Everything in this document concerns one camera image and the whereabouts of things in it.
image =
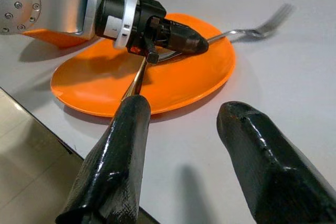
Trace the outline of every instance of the screw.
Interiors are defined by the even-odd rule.
[[[5,17],[6,17],[7,19],[12,19],[12,18],[13,18],[13,14],[11,14],[11,13],[6,13],[6,14],[5,14]]]
[[[21,2],[15,2],[14,4],[16,9],[21,9],[22,8],[22,3]]]
[[[33,9],[34,9],[34,10],[39,10],[39,9],[40,9],[40,5],[35,3],[35,4],[33,5]]]
[[[24,30],[24,29],[26,29],[26,27],[25,27],[25,25],[18,25],[17,29],[18,30]]]

